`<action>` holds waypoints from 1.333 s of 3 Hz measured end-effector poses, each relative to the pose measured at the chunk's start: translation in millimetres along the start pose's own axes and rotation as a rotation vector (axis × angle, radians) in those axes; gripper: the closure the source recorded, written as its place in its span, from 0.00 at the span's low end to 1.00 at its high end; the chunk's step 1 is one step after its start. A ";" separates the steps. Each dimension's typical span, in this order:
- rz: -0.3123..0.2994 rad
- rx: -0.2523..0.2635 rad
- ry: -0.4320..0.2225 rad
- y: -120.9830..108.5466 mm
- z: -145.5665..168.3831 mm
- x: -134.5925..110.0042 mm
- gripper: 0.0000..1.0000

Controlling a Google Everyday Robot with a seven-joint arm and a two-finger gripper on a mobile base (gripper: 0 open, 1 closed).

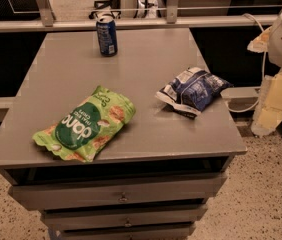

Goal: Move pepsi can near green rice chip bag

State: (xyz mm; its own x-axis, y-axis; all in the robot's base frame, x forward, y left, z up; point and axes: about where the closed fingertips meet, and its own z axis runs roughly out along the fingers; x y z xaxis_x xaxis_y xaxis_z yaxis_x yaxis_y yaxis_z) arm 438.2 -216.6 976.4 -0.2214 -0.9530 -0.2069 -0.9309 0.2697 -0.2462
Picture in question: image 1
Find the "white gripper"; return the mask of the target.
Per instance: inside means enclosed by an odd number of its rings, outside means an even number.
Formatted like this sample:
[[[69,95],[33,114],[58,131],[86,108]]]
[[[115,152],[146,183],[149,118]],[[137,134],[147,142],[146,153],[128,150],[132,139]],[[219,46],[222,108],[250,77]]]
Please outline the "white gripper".
[[[282,12],[271,28],[265,29],[247,46],[255,53],[267,52],[271,63],[282,68]],[[253,115],[251,130],[254,135],[266,136],[282,122],[282,69],[273,77],[265,76],[259,101]]]

